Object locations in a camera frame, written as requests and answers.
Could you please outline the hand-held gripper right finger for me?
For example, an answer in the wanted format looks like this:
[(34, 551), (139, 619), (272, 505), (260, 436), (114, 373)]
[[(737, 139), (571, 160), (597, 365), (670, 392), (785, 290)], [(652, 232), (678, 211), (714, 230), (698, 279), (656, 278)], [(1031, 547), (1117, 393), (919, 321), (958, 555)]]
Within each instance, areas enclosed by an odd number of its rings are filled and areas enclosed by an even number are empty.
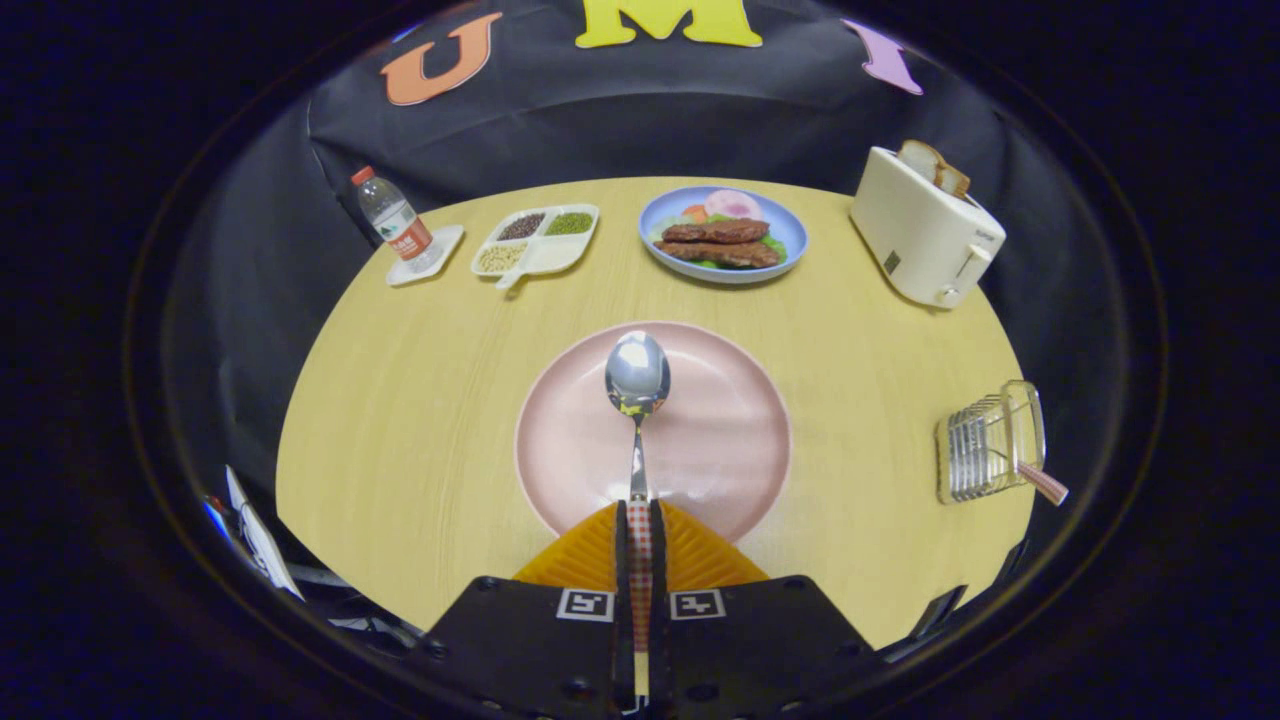
[(650, 503), (650, 719), (818, 717), (881, 671), (879, 655), (809, 577), (669, 588), (671, 521)]

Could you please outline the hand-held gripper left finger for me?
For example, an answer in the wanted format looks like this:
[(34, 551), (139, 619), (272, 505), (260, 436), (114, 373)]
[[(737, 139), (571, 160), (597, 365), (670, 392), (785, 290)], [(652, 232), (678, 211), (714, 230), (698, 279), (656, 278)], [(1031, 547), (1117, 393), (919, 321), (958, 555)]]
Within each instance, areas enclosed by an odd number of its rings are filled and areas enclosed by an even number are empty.
[(561, 541), (563, 560), (600, 550), (608, 587), (477, 577), (407, 657), (479, 717), (622, 719), (637, 707), (627, 506)]

